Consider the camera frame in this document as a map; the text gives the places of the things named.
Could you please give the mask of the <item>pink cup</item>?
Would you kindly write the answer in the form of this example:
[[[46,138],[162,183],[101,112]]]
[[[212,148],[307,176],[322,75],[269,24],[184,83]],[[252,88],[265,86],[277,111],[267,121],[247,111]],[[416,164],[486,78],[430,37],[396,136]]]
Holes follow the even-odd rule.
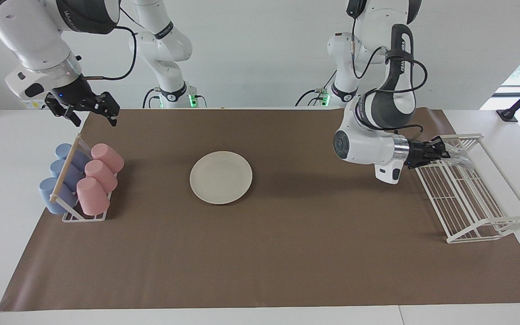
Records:
[[[100,160],[106,164],[113,174],[119,173],[125,165],[122,156],[111,146],[100,143],[91,148],[91,155],[94,160]]]
[[[85,215],[96,216],[106,212],[110,206],[109,198],[97,179],[85,177],[76,186],[79,203]]]
[[[118,185],[116,175],[101,160],[89,161],[84,167],[84,173],[86,177],[96,179],[107,194],[111,193]]]

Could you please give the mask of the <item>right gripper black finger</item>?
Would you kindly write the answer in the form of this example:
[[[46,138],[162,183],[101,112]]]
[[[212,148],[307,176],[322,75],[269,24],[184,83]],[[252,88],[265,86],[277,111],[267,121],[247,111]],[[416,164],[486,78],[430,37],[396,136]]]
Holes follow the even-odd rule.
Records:
[[[120,105],[118,105],[109,92],[103,92],[101,94],[101,115],[107,118],[112,127],[117,125],[119,112]]]
[[[74,112],[73,106],[68,106],[66,111],[64,112],[64,118],[70,120],[76,127],[81,126],[81,119],[78,117],[76,112]]]

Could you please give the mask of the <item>cream round plate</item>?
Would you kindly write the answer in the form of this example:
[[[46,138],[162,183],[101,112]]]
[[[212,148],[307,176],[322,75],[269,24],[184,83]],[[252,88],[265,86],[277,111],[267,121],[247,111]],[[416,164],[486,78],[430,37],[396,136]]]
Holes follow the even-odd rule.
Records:
[[[242,198],[251,187],[253,170],[237,153],[216,151],[201,157],[190,171],[190,188],[204,202],[226,205]]]

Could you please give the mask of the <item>brown table mat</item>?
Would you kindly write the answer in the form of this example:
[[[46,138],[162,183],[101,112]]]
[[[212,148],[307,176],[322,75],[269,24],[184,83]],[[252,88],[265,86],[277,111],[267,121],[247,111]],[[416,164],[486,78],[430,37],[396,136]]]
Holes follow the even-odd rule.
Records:
[[[125,160],[103,222],[44,211],[0,311],[508,304],[514,235],[448,244],[414,171],[397,185],[334,154],[341,110],[123,110],[88,144]],[[190,188],[201,157],[251,165],[226,205]]]

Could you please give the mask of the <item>blue cup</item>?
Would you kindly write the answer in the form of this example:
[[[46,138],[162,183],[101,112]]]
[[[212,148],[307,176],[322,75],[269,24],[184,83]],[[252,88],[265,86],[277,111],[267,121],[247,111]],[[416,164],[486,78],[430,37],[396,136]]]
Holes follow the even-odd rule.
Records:
[[[50,173],[52,177],[59,178],[62,169],[67,166],[66,174],[63,183],[70,189],[72,193],[76,192],[78,182],[85,178],[85,175],[79,171],[72,163],[67,163],[66,160],[55,160],[50,165]]]
[[[44,179],[39,184],[39,192],[49,212],[54,215],[60,215],[65,214],[67,210],[60,206],[58,202],[50,202],[56,181],[58,181],[56,177],[48,177]],[[74,208],[78,201],[74,193],[72,193],[72,191],[70,191],[70,189],[64,183],[62,183],[60,187],[59,197],[62,198],[71,208]]]
[[[55,149],[55,155],[60,160],[66,160],[72,148],[71,144],[64,143],[60,144]],[[71,164],[74,165],[80,172],[85,171],[85,165],[91,161],[91,158],[81,148],[75,150],[74,156],[72,157]]]

